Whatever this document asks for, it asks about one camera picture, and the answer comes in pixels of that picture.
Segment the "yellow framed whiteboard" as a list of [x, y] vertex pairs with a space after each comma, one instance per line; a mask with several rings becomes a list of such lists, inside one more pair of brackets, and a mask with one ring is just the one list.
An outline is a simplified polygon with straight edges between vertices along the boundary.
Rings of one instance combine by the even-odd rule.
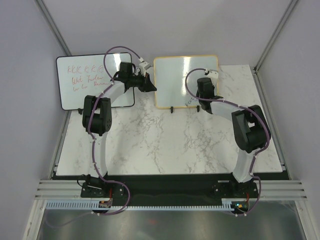
[[162, 56], [153, 61], [155, 106], [158, 109], [170, 108], [195, 108], [199, 105], [196, 98], [186, 90], [196, 94], [197, 79], [205, 76], [201, 70], [194, 71], [188, 77], [187, 74], [193, 69], [208, 69], [218, 71], [218, 57], [210, 55], [190, 56]]

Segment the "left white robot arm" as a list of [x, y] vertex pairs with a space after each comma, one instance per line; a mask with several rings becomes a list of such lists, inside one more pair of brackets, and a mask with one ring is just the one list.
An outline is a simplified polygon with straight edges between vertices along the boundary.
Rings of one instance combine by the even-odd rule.
[[156, 91], [151, 83], [147, 70], [150, 63], [142, 61], [139, 64], [140, 72], [133, 73], [136, 66], [131, 62], [121, 62], [119, 71], [113, 75], [113, 79], [107, 84], [107, 88], [98, 96], [87, 95], [84, 98], [82, 125], [91, 136], [92, 166], [101, 180], [92, 185], [92, 191], [98, 197], [104, 197], [109, 193], [109, 184], [105, 182], [108, 174], [106, 165], [106, 139], [112, 126], [112, 103], [124, 95], [130, 88], [138, 88], [141, 92]]

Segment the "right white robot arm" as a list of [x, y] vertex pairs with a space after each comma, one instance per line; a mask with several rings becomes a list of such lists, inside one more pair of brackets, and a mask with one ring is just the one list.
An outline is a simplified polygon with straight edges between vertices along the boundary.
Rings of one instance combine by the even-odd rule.
[[254, 178], [253, 168], [257, 154], [268, 148], [271, 139], [267, 121], [259, 105], [241, 106], [215, 94], [210, 77], [197, 80], [197, 92], [191, 95], [199, 101], [202, 110], [231, 121], [235, 142], [239, 148], [232, 172], [235, 181], [228, 185], [229, 193], [241, 197], [247, 191], [246, 182]]

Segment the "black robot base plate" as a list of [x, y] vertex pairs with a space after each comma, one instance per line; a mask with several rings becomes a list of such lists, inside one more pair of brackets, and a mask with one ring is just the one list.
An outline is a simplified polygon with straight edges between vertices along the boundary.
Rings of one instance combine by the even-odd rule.
[[223, 199], [258, 197], [254, 180], [238, 183], [230, 173], [178, 175], [87, 175], [81, 198], [108, 198], [118, 206], [219, 205]]

